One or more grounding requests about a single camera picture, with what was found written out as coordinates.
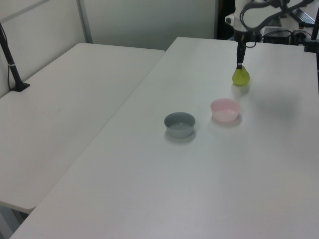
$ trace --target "white table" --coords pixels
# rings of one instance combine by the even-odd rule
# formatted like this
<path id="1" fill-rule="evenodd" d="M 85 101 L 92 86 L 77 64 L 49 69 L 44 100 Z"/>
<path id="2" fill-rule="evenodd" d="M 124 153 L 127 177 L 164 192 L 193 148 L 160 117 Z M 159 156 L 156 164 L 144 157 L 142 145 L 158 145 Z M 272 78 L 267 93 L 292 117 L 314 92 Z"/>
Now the white table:
<path id="1" fill-rule="evenodd" d="M 12 239 L 317 239 L 316 56 L 258 43 L 236 87 L 236 48 L 178 38 Z M 211 119 L 221 97 L 233 124 Z M 177 111 L 195 136 L 165 134 Z"/>
<path id="2" fill-rule="evenodd" d="M 0 205 L 31 212 L 163 51 L 78 44 L 0 99 Z"/>

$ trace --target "wall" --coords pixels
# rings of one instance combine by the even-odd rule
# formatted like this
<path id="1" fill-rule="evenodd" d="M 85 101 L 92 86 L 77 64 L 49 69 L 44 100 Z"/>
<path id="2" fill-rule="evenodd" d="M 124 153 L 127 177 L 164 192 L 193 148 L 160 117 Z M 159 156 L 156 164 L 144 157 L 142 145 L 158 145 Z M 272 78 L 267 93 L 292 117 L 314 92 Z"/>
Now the wall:
<path id="1" fill-rule="evenodd" d="M 213 38 L 217 0 L 80 0 L 93 43 L 167 50 L 178 36 Z"/>
<path id="2" fill-rule="evenodd" d="M 23 81 L 85 42 L 77 0 L 49 0 L 2 26 Z M 0 50 L 0 97 L 7 92 L 7 62 Z"/>

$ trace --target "equipment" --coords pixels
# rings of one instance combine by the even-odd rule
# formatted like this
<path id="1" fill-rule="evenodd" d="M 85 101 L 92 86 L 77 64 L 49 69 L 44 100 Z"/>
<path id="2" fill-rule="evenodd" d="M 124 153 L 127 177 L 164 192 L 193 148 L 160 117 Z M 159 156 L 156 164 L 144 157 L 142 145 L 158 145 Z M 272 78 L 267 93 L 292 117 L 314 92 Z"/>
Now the equipment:
<path id="1" fill-rule="evenodd" d="M 230 20 L 229 17 L 225 18 L 227 23 L 233 22 L 234 40 L 238 42 L 237 71 L 234 73 L 233 81 L 234 78 L 240 75 L 238 69 L 241 70 L 243 67 L 246 47 L 248 47 L 246 43 L 252 41 L 254 37 L 259 35 L 260 30 L 273 18 L 289 13 L 313 1 L 314 0 L 237 0 L 235 2 L 236 11 L 233 16 L 233 21 Z"/>

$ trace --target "black cable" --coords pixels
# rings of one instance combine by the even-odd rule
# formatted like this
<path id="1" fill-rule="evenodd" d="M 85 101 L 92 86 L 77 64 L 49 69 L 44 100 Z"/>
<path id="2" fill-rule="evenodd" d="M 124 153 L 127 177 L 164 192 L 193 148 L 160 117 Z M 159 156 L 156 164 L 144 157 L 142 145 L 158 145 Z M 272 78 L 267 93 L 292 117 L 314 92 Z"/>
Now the black cable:
<path id="1" fill-rule="evenodd" d="M 5 41 L 8 42 L 8 40 L 7 40 L 7 38 L 6 38 L 5 31 L 4 31 L 4 29 L 3 29 L 2 25 L 1 25 L 1 22 L 0 22 L 0 29 L 1 29 L 1 31 L 3 32 L 3 35 L 4 35 L 4 37 L 5 37 Z"/>
<path id="2" fill-rule="evenodd" d="M 239 20 L 241 22 L 241 24 L 246 28 L 246 30 L 250 33 L 251 35 L 251 38 L 253 39 L 253 31 L 250 30 L 250 28 L 244 23 L 244 16 L 243 16 L 243 12 L 241 12 L 239 14 Z M 240 43 L 244 46 L 244 47 L 247 47 L 247 48 L 254 48 L 257 44 L 257 42 L 255 41 L 255 44 L 253 46 L 245 46 L 244 43 L 243 43 L 243 40 L 240 41 Z"/>
<path id="3" fill-rule="evenodd" d="M 280 33 L 280 32 L 289 32 L 290 34 L 293 34 L 293 32 L 289 31 L 289 30 L 278 30 L 278 31 L 272 31 L 272 32 L 266 33 L 265 35 L 263 35 L 261 37 L 261 39 L 263 39 L 265 36 L 270 36 L 270 35 L 273 35 L 273 34 L 276 34 L 276 33 Z"/>
<path id="4" fill-rule="evenodd" d="M 293 31 L 293 33 L 298 32 L 298 31 L 300 31 L 300 32 L 304 32 L 304 33 L 307 33 L 309 36 L 311 36 L 311 34 L 310 34 L 309 32 L 304 31 L 304 30 L 294 30 L 294 31 Z"/>
<path id="5" fill-rule="evenodd" d="M 8 87 L 9 87 L 9 91 L 11 91 L 9 76 L 10 76 L 10 67 L 8 66 Z"/>
<path id="6" fill-rule="evenodd" d="M 3 29 L 2 25 L 1 25 L 1 23 L 0 23 L 0 29 L 1 29 L 1 31 L 2 31 L 2 33 L 3 33 L 3 35 L 4 35 L 5 41 L 8 43 L 8 40 L 7 40 L 5 31 L 4 31 L 4 29 Z M 9 91 L 11 91 L 10 81 L 9 81 L 9 80 L 10 80 L 10 66 L 8 65 L 8 87 L 9 87 Z"/>

